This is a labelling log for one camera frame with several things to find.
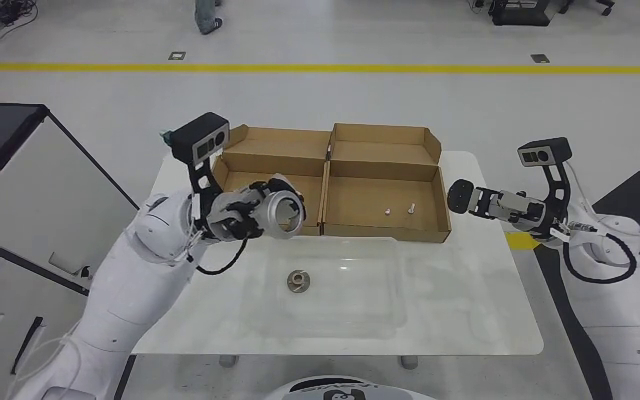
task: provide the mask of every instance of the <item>clear plastic tray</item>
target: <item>clear plastic tray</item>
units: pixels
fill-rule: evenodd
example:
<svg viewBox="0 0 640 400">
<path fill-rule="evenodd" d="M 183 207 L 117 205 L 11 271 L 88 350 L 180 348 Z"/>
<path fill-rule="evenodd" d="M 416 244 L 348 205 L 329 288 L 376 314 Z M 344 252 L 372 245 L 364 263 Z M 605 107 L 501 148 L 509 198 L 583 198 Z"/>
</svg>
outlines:
<svg viewBox="0 0 640 400">
<path fill-rule="evenodd" d="M 387 338 L 406 321 L 401 259 L 391 238 L 297 237 L 268 247 L 262 325 L 278 337 Z M 309 274 L 303 293 L 289 289 Z"/>
</svg>

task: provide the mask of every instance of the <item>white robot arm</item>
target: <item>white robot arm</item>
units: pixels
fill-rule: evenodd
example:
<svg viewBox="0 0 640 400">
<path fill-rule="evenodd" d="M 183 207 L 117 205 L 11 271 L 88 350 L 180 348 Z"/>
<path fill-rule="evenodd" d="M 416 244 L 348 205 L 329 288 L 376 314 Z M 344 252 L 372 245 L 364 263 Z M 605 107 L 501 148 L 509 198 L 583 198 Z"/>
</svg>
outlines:
<svg viewBox="0 0 640 400">
<path fill-rule="evenodd" d="M 84 314 L 60 352 L 39 371 L 17 374 L 30 379 L 15 399 L 105 399 L 135 344 L 171 308 L 196 269 L 220 274 L 248 239 L 288 239 L 302 228 L 303 198 L 282 175 L 222 193 L 209 157 L 229 141 L 223 118 L 207 113 L 164 138 L 187 164 L 192 188 L 145 202 L 98 269 Z M 208 179 L 205 187 L 201 177 Z M 226 267 L 198 266 L 207 246 L 233 240 L 242 245 Z"/>
<path fill-rule="evenodd" d="M 572 153 L 567 139 L 527 143 L 518 154 L 525 167 L 543 168 L 549 183 L 546 199 L 526 197 L 525 192 L 474 188 L 471 182 L 458 180 L 449 189 L 449 209 L 499 219 L 529 232 L 545 246 L 561 250 L 569 272 L 584 282 L 612 284 L 632 276 L 637 267 L 635 255 L 640 252 L 640 225 L 631 218 L 595 213 L 568 162 Z M 581 196 L 573 203 L 564 163 L 573 172 Z M 556 169 L 559 180 L 551 168 Z M 621 273 L 617 267 L 626 271 Z"/>
</svg>

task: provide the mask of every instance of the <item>open cardboard box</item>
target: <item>open cardboard box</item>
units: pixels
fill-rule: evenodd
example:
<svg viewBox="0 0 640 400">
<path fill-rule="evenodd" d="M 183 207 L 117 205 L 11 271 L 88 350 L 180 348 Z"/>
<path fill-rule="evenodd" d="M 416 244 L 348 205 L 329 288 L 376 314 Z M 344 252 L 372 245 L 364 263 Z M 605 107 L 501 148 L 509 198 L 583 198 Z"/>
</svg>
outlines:
<svg viewBox="0 0 640 400">
<path fill-rule="evenodd" d="M 222 189 L 232 191 L 280 173 L 304 197 L 303 235 L 320 235 L 327 143 L 331 132 L 255 128 L 241 125 L 213 166 Z"/>
<path fill-rule="evenodd" d="M 427 128 L 336 124 L 324 188 L 324 234 L 444 242 L 451 222 L 440 153 L 440 142 Z M 412 203 L 415 211 L 409 214 Z"/>
</svg>

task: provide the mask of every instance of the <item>black cable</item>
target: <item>black cable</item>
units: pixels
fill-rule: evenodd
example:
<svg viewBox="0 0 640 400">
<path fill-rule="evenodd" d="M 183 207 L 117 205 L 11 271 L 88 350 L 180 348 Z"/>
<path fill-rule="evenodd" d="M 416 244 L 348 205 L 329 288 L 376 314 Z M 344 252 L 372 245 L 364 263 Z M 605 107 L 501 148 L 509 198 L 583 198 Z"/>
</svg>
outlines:
<svg viewBox="0 0 640 400">
<path fill-rule="evenodd" d="M 562 245 L 562 255 L 564 257 L 565 264 L 567 264 L 567 269 L 569 270 L 569 272 L 571 272 L 571 275 L 575 276 L 576 278 L 580 279 L 583 282 L 598 283 L 601 285 L 606 285 L 610 283 L 617 283 L 617 282 L 623 281 L 629 278 L 631 275 L 633 275 L 634 272 L 636 272 L 637 260 L 636 260 L 636 257 L 631 252 L 631 249 L 629 249 L 629 246 L 627 246 L 625 242 L 623 242 L 622 240 L 618 239 L 616 236 L 613 236 L 610 233 L 607 233 L 606 236 L 607 238 L 616 242 L 616 244 L 620 246 L 622 251 L 624 251 L 624 254 L 626 254 L 627 257 L 629 257 L 629 268 L 625 271 L 625 273 L 620 276 L 616 276 L 609 279 L 589 278 L 580 274 L 578 271 L 576 271 L 575 268 L 573 268 L 573 264 L 571 264 L 571 258 L 569 257 L 569 243 L 565 242 Z"/>
<path fill-rule="evenodd" d="M 229 268 L 233 267 L 233 264 L 235 264 L 236 261 L 238 261 L 238 258 L 240 258 L 240 255 L 244 251 L 244 248 L 247 247 L 247 242 L 248 241 L 249 241 L 248 237 L 242 239 L 242 244 L 240 245 L 240 249 L 238 249 L 238 252 L 233 257 L 233 260 L 231 260 L 229 262 L 229 264 L 225 265 L 224 268 L 221 268 L 221 269 L 219 269 L 217 271 L 207 271 L 206 269 L 204 269 L 204 268 L 202 268 L 201 266 L 198 265 L 196 267 L 196 271 L 201 272 L 201 273 L 203 273 L 205 275 L 220 275 L 221 273 L 225 272 Z"/>
<path fill-rule="evenodd" d="M 12 4 L 11 2 L 7 1 L 6 3 L 3 3 L 2 6 L 0 6 L 0 20 L 4 21 L 3 24 L 5 27 L 7 26 L 11 26 L 13 25 L 14 21 L 17 18 L 20 17 L 25 17 L 25 16 L 29 16 L 31 15 L 31 10 L 35 9 L 35 15 L 33 16 L 33 18 L 31 18 L 29 21 L 20 24 L 20 25 L 16 25 L 13 28 L 9 29 L 8 31 L 6 31 L 5 33 L 2 34 L 2 36 L 0 36 L 0 40 L 4 39 L 5 36 L 7 36 L 8 34 L 10 34 L 11 32 L 15 31 L 18 28 L 22 28 L 23 26 L 27 26 L 30 23 L 32 23 L 33 21 L 36 20 L 36 18 L 38 18 L 38 6 L 36 5 L 35 1 L 29 0 L 26 1 L 24 4 L 25 6 L 23 7 L 23 9 L 19 10 L 18 12 L 9 12 L 8 11 L 8 5 Z"/>
</svg>

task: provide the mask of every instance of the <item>camera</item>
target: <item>camera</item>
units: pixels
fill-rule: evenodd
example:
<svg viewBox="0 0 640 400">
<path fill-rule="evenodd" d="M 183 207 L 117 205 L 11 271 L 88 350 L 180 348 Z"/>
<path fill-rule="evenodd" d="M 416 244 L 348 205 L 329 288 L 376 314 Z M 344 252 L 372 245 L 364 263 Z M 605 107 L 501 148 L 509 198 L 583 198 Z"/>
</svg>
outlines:
<svg viewBox="0 0 640 400">
<path fill-rule="evenodd" d="M 518 148 L 520 162 L 525 167 L 561 164 L 571 158 L 571 147 L 565 137 L 536 140 Z"/>
<path fill-rule="evenodd" d="M 229 143 L 229 121 L 208 112 L 162 137 L 176 159 L 196 166 Z"/>
</svg>

